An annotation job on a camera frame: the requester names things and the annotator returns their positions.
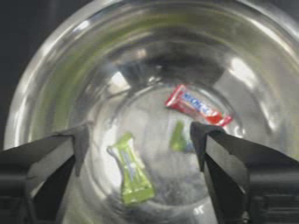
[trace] stainless steel bowl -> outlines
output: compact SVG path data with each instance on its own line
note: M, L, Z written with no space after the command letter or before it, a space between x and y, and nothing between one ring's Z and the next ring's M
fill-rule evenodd
M65 223L216 223L194 154L170 150L174 87L233 114L228 132L299 158L299 58L293 21L249 2L151 0L86 6L45 42L21 81L6 148L90 122ZM107 147L126 131L157 196L125 206Z

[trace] black background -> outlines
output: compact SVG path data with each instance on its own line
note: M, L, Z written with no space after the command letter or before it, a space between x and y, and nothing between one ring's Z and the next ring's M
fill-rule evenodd
M91 0L9 0L0 3L0 150L10 104L31 57L55 28L89 2ZM269 2L299 21L299 0Z

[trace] candy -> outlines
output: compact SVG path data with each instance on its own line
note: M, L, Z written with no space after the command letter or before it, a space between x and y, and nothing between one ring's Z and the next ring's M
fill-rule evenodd
M155 196L154 185L146 175L146 167L137 155L134 135L127 132L107 148L123 172L122 198L126 205L141 203Z
M185 85L180 85L176 88L165 106L180 110L186 115L190 115L196 120L200 120L202 116L213 125L226 126L233 121L233 117L230 115L225 116L204 101L197 99L189 92Z
M170 147L174 151L194 152L192 139L184 133L184 121L180 120L173 130Z

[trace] robotic claw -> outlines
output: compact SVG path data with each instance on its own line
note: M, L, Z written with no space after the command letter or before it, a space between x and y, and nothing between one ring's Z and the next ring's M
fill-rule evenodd
M299 223L299 163L198 122L192 140L220 224ZM81 175L89 147L82 126L0 153L2 223L62 222L71 171Z

